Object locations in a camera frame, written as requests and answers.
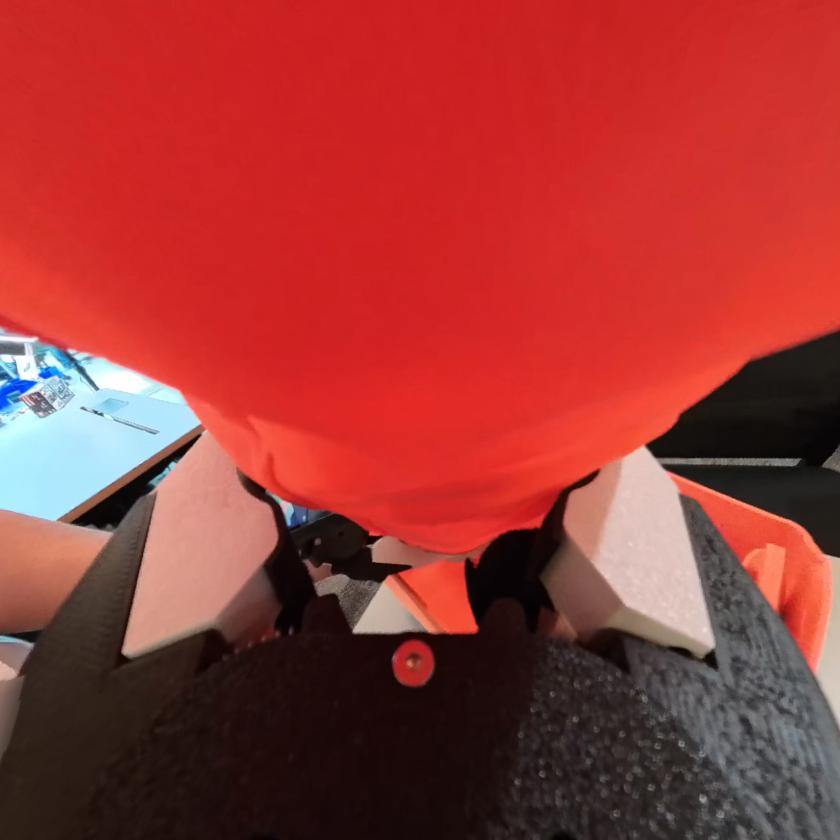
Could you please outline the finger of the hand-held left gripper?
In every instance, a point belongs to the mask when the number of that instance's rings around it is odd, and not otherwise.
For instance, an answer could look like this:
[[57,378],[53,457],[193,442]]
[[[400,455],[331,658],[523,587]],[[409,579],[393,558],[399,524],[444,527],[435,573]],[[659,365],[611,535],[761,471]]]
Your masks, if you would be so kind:
[[423,611],[400,577],[388,577],[364,609],[353,634],[425,633]]
[[394,537],[382,537],[371,546],[372,561],[400,566],[429,566],[436,563],[458,563],[459,554],[437,553],[418,548]]

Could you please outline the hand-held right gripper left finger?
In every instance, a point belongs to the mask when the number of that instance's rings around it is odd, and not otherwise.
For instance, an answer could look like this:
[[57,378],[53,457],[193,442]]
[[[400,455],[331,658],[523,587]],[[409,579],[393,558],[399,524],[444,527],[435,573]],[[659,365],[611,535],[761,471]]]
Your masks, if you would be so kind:
[[243,481],[210,433],[153,494],[122,655],[137,659],[206,631],[233,648],[275,629],[270,557],[287,541],[282,507]]

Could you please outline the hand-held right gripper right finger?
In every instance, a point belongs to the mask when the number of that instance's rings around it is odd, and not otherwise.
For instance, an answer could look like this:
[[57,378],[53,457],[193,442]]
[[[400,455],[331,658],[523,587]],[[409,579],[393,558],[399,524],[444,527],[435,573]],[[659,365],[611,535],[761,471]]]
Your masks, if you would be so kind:
[[477,623],[510,599],[530,631],[585,647],[627,634],[715,650],[679,492],[645,447],[563,490],[538,528],[498,537],[465,578]]

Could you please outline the red cloth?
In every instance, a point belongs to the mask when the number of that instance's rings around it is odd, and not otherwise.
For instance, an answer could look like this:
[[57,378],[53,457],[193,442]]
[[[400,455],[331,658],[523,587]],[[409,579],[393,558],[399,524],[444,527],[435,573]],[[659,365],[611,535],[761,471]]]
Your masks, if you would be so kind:
[[436,553],[838,330],[838,2],[2,2],[2,324]]

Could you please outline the person's left forearm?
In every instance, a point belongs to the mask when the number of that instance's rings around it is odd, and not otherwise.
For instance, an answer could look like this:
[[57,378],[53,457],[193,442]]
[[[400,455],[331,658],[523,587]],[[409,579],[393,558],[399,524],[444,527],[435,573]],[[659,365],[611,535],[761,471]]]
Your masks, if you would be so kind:
[[111,533],[1,510],[1,634],[44,628]]

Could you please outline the white desk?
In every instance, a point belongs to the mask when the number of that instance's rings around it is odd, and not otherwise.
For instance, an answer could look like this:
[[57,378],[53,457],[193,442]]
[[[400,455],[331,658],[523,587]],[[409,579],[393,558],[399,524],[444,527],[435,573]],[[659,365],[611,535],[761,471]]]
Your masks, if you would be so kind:
[[162,402],[161,433],[148,435],[82,412],[77,406],[96,391],[75,379],[76,396],[66,407],[43,419],[27,412],[2,428],[1,509],[73,522],[204,431],[170,386],[105,360],[92,362],[90,376],[98,390]]

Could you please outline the grey flat panel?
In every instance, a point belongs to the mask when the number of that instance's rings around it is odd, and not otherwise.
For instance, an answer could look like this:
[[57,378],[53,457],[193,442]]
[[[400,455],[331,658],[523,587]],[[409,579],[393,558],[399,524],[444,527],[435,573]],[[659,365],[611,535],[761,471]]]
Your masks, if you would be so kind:
[[77,406],[82,412],[104,418],[148,435],[163,429],[162,402],[145,396],[101,388]]

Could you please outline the black furniture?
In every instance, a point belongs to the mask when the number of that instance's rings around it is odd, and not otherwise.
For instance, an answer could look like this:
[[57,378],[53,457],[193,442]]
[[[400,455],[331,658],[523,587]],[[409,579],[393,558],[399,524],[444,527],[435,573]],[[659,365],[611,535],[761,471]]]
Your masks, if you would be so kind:
[[648,445],[678,476],[839,548],[839,333],[748,363]]

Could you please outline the black red box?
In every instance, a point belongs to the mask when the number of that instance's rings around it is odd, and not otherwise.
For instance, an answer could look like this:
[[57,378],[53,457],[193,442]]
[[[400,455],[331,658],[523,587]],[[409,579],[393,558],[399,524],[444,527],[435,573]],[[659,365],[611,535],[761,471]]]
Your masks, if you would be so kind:
[[34,383],[19,400],[38,419],[43,419],[66,407],[75,396],[65,380],[53,376]]

